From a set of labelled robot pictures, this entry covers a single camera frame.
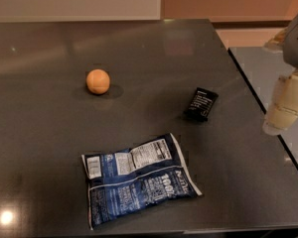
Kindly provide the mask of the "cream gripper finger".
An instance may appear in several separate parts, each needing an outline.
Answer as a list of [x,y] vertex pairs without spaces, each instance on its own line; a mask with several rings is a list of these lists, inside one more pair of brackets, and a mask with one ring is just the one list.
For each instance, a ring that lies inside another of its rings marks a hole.
[[298,69],[290,75],[281,75],[273,90],[271,102],[264,117],[263,131],[280,135],[298,119]]
[[283,51],[283,44],[286,36],[286,30],[283,29],[279,31],[274,37],[272,37],[269,41],[264,44],[264,48],[267,51],[273,53],[280,53]]

